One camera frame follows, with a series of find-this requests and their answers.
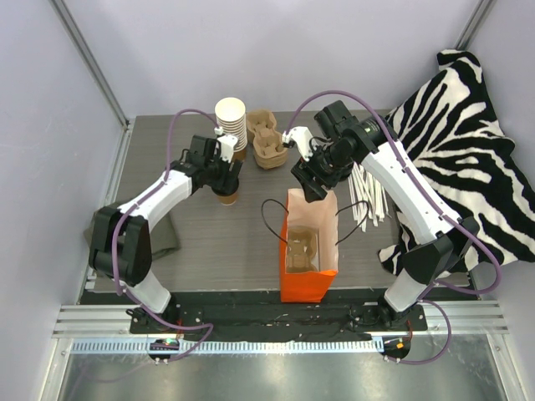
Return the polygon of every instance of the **bag handle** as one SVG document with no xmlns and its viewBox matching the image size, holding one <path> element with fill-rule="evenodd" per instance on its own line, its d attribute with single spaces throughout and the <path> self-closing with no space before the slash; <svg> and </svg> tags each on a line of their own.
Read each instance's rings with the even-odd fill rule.
<svg viewBox="0 0 535 401">
<path fill-rule="evenodd" d="M 285 205 L 283 205 L 281 202 L 279 202 L 278 200 L 275 200 L 275 199 L 272 199 L 272 198 L 269 198 L 269 199 L 266 199 L 264 202 L 262 202 L 262 206 L 260 206 L 260 213 L 262 214 L 262 220 L 264 221 L 264 224 L 266 225 L 267 229 L 270 230 L 279 240 L 283 241 L 284 243 L 288 244 L 288 241 L 286 241 L 284 238 L 282 238 L 279 234 L 277 234 L 275 232 L 275 230 L 273 228 L 271 228 L 268 224 L 268 222 L 266 221 L 266 217 L 264 216 L 264 206 L 268 203 L 268 202 L 275 202 L 275 203 L 278 203 L 280 206 L 283 207 L 283 209 L 286 211 L 286 214 L 289 214 L 289 211 L 288 209 L 286 208 Z"/>
<path fill-rule="evenodd" d="M 345 210 L 349 209 L 350 207 L 357 206 L 357 205 L 360 204 L 360 203 L 365 203 L 365 204 L 366 204 L 366 213 L 364 213 L 364 217 L 362 218 L 361 221 L 359 221 L 359 224 L 357 224 L 357 226 L 356 226 L 353 230 L 351 230 L 351 232 L 350 232 L 347 236 L 345 236 L 345 237 L 342 238 L 341 240 L 338 240 L 338 242 L 336 242 L 336 243 L 334 244 L 334 246 L 337 246 L 340 242 L 347 240 L 347 239 L 348 239 L 348 238 L 349 238 L 355 231 L 357 231 L 357 228 L 359 228 L 360 226 L 362 226 L 362 223 L 364 223 L 364 220 L 366 220 L 366 218 L 368 218 L 368 213 L 369 213 L 369 202 L 368 202 L 367 200 L 359 200 L 359 201 L 357 201 L 357 202 L 355 202 L 355 203 L 352 203 L 352 204 L 349 205 L 349 206 L 343 207 L 342 209 L 340 209 L 339 211 L 336 212 L 336 215 L 335 215 L 335 216 L 337 216 L 341 211 L 345 211 Z"/>
</svg>

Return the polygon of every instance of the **paper bag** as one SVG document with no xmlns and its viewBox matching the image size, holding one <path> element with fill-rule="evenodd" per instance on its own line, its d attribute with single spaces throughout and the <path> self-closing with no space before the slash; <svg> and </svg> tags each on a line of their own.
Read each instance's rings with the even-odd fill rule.
<svg viewBox="0 0 535 401">
<path fill-rule="evenodd" d="M 279 274 L 282 302 L 321 302 L 338 274 L 338 205 L 331 190 L 324 200 L 308 203 L 303 190 L 288 190 L 288 213 L 281 237 L 288 240 L 289 227 L 308 227 L 318 233 L 317 271 L 287 271 L 287 243 L 280 241 Z"/>
</svg>

